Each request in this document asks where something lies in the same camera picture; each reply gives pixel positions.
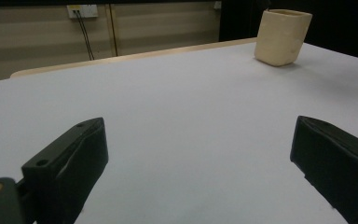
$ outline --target ceramic cup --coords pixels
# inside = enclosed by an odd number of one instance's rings
[[[293,63],[304,43],[312,15],[286,9],[263,12],[255,46],[257,60],[272,66]]]

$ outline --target power socket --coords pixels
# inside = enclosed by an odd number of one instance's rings
[[[69,18],[71,19],[77,18],[74,10],[80,12],[81,18],[98,17],[97,5],[70,5],[66,7],[68,9]]]

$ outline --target white surface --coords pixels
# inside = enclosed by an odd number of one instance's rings
[[[298,115],[358,136],[358,59],[255,44],[0,81],[0,176],[86,119],[110,161],[76,223],[343,224],[289,154]]]

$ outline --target table surface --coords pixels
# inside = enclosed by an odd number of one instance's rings
[[[358,59],[255,43],[0,81],[0,176],[103,117],[110,161],[76,223],[346,223],[289,160],[298,115],[358,136]]]

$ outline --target white table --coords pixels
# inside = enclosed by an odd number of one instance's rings
[[[358,59],[304,45],[276,68],[254,47],[0,81],[0,176],[103,117],[110,161],[76,223],[346,223],[289,154],[298,115],[358,136]]]

